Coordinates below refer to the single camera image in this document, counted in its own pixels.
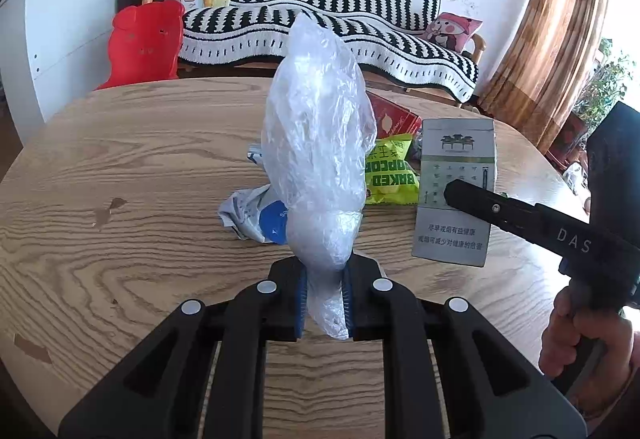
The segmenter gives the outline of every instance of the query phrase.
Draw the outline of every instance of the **patterned throw blanket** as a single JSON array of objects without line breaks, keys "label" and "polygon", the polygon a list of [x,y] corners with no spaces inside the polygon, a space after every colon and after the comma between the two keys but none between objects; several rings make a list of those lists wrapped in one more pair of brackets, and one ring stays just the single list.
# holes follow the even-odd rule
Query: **patterned throw blanket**
[{"label": "patterned throw blanket", "polygon": [[184,15],[180,57],[200,64],[284,57],[289,29],[304,13],[338,34],[364,69],[402,86],[441,87],[464,102],[478,66],[417,37],[439,10],[440,0],[232,0]]}]

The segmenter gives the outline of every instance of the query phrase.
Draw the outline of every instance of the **pavilion logo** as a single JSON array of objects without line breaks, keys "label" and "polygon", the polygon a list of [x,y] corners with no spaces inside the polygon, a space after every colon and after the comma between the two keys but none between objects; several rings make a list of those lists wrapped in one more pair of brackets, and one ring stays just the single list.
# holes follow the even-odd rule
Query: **pavilion logo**
[{"label": "pavilion logo", "polygon": [[453,136],[443,136],[440,140],[442,142],[442,149],[446,150],[446,146],[449,145],[450,150],[466,150],[467,146],[474,149],[474,139],[471,136],[463,136],[462,134],[454,134]]}]

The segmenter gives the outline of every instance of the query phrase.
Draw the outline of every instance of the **pink pillow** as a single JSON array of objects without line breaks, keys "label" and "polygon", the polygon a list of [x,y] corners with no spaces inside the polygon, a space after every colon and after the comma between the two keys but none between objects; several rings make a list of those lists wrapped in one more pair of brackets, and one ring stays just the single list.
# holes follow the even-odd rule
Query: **pink pillow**
[{"label": "pink pillow", "polygon": [[482,20],[474,20],[453,13],[441,13],[421,35],[427,42],[462,53],[466,43],[479,28]]}]

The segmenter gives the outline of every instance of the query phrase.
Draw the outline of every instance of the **white cabinet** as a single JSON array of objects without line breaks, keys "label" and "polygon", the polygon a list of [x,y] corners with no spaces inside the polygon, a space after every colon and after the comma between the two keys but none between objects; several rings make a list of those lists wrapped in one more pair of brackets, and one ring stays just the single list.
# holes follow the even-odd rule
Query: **white cabinet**
[{"label": "white cabinet", "polygon": [[109,77],[116,0],[3,0],[0,74],[22,143]]}]

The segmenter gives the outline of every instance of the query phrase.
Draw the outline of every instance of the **wood grain surface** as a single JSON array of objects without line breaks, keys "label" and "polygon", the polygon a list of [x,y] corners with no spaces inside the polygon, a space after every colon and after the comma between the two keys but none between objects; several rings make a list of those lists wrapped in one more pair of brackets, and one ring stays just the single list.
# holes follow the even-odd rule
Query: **wood grain surface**
[{"label": "wood grain surface", "polygon": [[[190,79],[94,92],[53,117],[7,173],[0,356],[52,430],[181,301],[230,299],[290,254],[239,241],[217,215],[234,190],[267,183],[246,150],[259,140],[270,82]],[[425,118],[477,116],[379,93]],[[584,219],[524,137],[500,122],[496,134],[498,192]],[[94,225],[105,210],[107,220]],[[367,207],[356,250],[420,297],[466,297],[537,362],[553,297],[566,284],[559,257],[494,227],[482,269],[416,259],[414,224],[415,207]],[[16,335],[50,363],[14,344]],[[270,345],[265,437],[381,438],[383,407],[379,342],[338,342],[307,321],[303,340]]]}]

